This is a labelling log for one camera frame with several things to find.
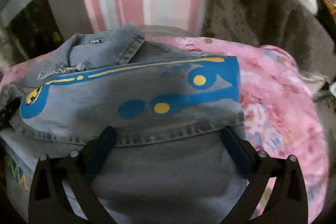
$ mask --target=brown fabric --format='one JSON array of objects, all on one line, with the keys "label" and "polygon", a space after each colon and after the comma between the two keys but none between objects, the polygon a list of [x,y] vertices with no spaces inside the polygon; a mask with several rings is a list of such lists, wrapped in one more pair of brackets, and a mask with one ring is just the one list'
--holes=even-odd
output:
[{"label": "brown fabric", "polygon": [[247,45],[274,45],[289,52],[300,70],[336,75],[334,42],[297,0],[208,0],[202,29]]}]

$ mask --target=yellow dot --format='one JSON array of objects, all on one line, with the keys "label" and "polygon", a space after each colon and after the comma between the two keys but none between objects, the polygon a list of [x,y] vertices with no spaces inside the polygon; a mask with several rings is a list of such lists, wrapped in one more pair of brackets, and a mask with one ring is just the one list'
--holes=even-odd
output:
[{"label": "yellow dot", "polygon": [[156,113],[159,113],[159,114],[163,114],[163,113],[166,113],[168,112],[170,109],[170,106],[166,103],[157,103],[155,106],[154,106],[154,111]]},{"label": "yellow dot", "polygon": [[204,85],[207,79],[203,75],[196,75],[194,77],[194,84],[195,85]]}]

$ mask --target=metal bolt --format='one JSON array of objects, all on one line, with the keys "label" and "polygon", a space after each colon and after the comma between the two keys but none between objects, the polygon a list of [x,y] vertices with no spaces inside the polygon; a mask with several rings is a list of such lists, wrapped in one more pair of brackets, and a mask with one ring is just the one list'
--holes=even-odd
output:
[{"label": "metal bolt", "polygon": [[78,156],[79,152],[77,150],[73,150],[70,152],[70,157],[71,158],[76,158]]},{"label": "metal bolt", "polygon": [[267,153],[264,150],[258,151],[258,155],[261,158],[266,158],[267,157]]},{"label": "metal bolt", "polygon": [[289,156],[289,159],[290,159],[291,161],[297,161],[297,157],[294,156],[294,155],[290,155],[290,156]]},{"label": "metal bolt", "polygon": [[40,160],[46,160],[48,158],[48,156],[46,154],[42,154],[40,156]]}]

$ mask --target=yellow line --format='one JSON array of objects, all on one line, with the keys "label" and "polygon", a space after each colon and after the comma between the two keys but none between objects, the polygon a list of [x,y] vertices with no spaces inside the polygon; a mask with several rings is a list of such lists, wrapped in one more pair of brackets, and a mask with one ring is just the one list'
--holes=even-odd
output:
[{"label": "yellow line", "polygon": [[94,75],[89,75],[88,78],[98,77],[98,76],[106,75],[106,74],[109,74],[109,73],[113,73],[113,72],[117,72],[117,71],[123,71],[123,70],[129,70],[129,69],[138,69],[138,68],[145,68],[145,67],[152,67],[152,66],[159,66],[159,65],[172,65],[172,64],[180,64],[180,63],[193,63],[193,62],[200,62],[200,61],[224,62],[224,59],[219,58],[219,57],[209,57],[209,58],[201,58],[201,59],[194,59],[194,60],[180,60],[180,61],[171,61],[171,62],[162,62],[162,63],[155,63],[155,64],[139,65],[139,66],[133,66],[133,67],[123,67],[123,68],[103,71],[103,72],[100,72],[100,73],[96,73]]},{"label": "yellow line", "polygon": [[59,79],[59,80],[51,80],[47,83],[45,83],[45,85],[50,85],[52,83],[60,83],[60,82],[71,82],[73,81],[75,78],[66,78],[66,79]]}]

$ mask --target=pink tablecloth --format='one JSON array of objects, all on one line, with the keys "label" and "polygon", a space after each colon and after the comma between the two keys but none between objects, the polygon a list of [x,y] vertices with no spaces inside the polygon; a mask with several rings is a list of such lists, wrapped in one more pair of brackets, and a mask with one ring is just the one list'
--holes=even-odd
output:
[{"label": "pink tablecloth", "polygon": [[[238,57],[246,139],[257,150],[265,150],[272,157],[287,158],[290,154],[298,157],[307,189],[311,223],[324,204],[329,158],[311,92],[301,81],[293,58],[274,46],[255,48],[210,38],[156,37],[151,40],[185,51],[207,51]],[[9,68],[0,88],[22,78],[31,65],[46,56]],[[258,205],[260,213],[274,182],[270,179]]]}]

